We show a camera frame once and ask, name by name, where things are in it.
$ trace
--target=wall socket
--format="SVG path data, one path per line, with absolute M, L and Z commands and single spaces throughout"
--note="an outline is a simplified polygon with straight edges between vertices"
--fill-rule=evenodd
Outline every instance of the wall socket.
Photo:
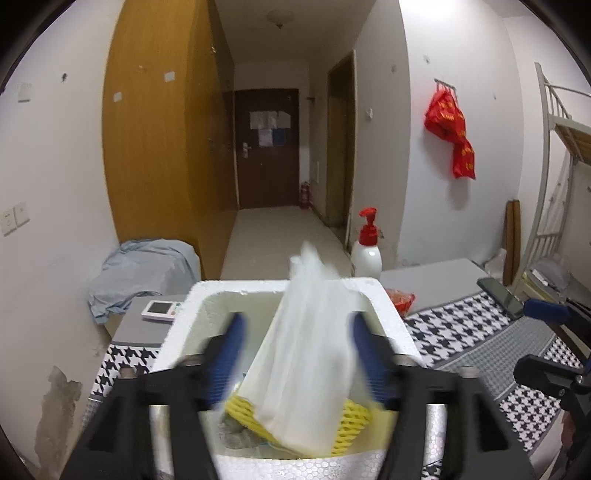
M 23 226 L 30 220 L 26 202 L 17 203 L 14 206 L 14 220 L 17 226 Z
M 14 218 L 14 210 L 9 209 L 2 212 L 2 218 L 0 218 L 0 226 L 2 227 L 2 234 L 7 236 L 17 229 L 17 222 Z

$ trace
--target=wooden wardrobe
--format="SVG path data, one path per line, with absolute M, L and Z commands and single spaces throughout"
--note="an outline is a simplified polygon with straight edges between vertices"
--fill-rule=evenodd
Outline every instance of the wooden wardrobe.
M 119 240 L 194 246 L 217 279 L 236 212 L 234 63 L 213 0 L 126 0 L 103 93 Z

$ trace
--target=ceiling light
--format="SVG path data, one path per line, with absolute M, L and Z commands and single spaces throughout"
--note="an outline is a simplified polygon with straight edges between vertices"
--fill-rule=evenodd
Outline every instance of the ceiling light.
M 271 10 L 267 13 L 267 20 L 277 25 L 277 28 L 282 28 L 283 25 L 289 22 L 293 22 L 296 15 L 291 10 Z

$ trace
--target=red plastic bag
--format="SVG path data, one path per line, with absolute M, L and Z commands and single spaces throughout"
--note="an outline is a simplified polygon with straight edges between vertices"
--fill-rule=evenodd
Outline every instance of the red plastic bag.
M 457 179 L 467 177 L 476 180 L 474 173 L 474 150 L 472 145 L 464 138 L 463 142 L 458 142 L 453 147 L 453 176 Z
M 442 140 L 455 142 L 457 110 L 456 100 L 451 91 L 437 90 L 425 115 L 425 128 Z
M 394 290 L 393 288 L 386 288 L 385 290 L 388 297 L 390 297 L 390 300 L 392 300 L 392 303 L 394 303 L 400 316 L 404 317 L 416 299 L 414 293 L 404 293 L 399 290 Z
M 450 89 L 437 87 L 425 114 L 425 128 L 442 140 L 454 144 L 453 176 L 457 179 L 467 177 L 476 180 L 474 149 L 466 138 L 466 119 Z

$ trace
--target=tiled floor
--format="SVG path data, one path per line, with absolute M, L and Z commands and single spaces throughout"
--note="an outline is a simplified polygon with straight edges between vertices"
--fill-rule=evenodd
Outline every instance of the tiled floor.
M 289 278 L 289 258 L 308 241 L 325 264 L 342 277 L 350 276 L 350 261 L 339 240 L 311 210 L 299 207 L 240 210 L 222 280 L 279 280 Z

